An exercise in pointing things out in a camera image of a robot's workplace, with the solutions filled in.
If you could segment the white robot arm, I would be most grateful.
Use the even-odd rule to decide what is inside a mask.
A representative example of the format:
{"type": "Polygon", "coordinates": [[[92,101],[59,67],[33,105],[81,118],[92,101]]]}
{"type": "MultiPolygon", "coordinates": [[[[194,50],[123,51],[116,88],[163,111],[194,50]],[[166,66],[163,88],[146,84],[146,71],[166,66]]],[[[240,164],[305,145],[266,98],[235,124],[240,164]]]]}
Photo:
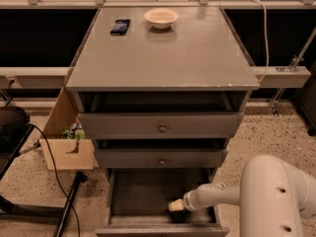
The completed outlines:
{"type": "Polygon", "coordinates": [[[301,220],[316,216],[316,179],[270,155],[252,158],[240,184],[208,183],[169,203],[169,210],[199,211],[216,204],[239,207],[240,237],[303,237],[301,220]]]}

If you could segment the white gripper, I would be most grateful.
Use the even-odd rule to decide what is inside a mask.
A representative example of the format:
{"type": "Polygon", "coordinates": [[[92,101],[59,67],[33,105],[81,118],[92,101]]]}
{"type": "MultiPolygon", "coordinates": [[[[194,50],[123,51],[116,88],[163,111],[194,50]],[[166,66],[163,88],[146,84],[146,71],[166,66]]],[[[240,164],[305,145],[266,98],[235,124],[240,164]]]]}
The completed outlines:
{"type": "Polygon", "coordinates": [[[168,208],[171,212],[184,211],[198,211],[210,207],[210,197],[207,190],[195,189],[187,192],[184,199],[178,198],[169,203],[168,208]]]}

